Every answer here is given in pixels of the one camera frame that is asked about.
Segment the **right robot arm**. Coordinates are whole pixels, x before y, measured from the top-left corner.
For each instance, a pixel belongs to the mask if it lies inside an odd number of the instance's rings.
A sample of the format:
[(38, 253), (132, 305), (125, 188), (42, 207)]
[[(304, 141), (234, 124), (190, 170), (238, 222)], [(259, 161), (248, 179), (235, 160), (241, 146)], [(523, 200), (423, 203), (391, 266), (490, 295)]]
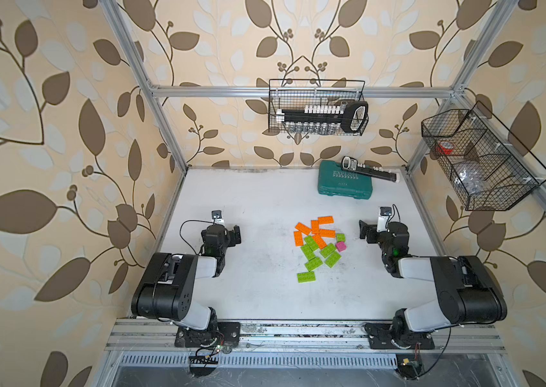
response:
[(415, 256), (409, 253), (405, 224), (379, 227), (360, 221), (358, 225), (359, 238), (379, 246), (384, 268), (392, 277), (434, 285), (434, 300), (395, 313), (389, 328), (394, 338), (444, 327), (492, 324), (507, 317), (503, 294), (477, 256)]

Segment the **green brick lowest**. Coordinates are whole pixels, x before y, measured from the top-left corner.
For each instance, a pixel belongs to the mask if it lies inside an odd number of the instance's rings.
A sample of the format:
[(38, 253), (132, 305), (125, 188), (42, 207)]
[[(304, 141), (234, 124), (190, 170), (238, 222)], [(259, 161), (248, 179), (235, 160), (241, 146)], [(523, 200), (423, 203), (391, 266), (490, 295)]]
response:
[(317, 280), (316, 274), (313, 271), (297, 274), (297, 282), (300, 284), (315, 282)]

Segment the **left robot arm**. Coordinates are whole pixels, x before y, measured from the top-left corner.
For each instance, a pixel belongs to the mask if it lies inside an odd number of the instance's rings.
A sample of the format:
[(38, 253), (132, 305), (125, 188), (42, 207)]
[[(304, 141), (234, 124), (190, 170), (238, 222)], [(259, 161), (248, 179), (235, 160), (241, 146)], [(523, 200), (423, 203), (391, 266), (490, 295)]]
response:
[(131, 299), (134, 316), (175, 323), (198, 334), (218, 331), (215, 310), (193, 300), (195, 284), (198, 279), (221, 275), (227, 250), (242, 243), (241, 229), (212, 223), (201, 237), (198, 253), (152, 256)]

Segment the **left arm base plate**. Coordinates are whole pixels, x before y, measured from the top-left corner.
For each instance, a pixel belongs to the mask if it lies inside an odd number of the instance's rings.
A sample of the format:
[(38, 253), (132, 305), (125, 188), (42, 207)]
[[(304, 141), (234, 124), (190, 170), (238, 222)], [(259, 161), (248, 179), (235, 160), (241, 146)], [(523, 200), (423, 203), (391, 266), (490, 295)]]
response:
[(213, 348), (223, 350), (237, 348), (241, 336), (240, 322), (212, 322), (205, 330), (199, 331), (179, 327), (175, 339), (176, 348)]

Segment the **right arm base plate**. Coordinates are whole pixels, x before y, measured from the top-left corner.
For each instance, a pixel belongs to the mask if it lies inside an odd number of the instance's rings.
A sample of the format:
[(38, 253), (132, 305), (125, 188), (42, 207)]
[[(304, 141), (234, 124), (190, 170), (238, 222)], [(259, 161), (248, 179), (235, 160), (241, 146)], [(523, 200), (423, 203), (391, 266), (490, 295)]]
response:
[(413, 332), (402, 322), (367, 322), (364, 330), (370, 349), (374, 350), (433, 350), (435, 344), (430, 333)]

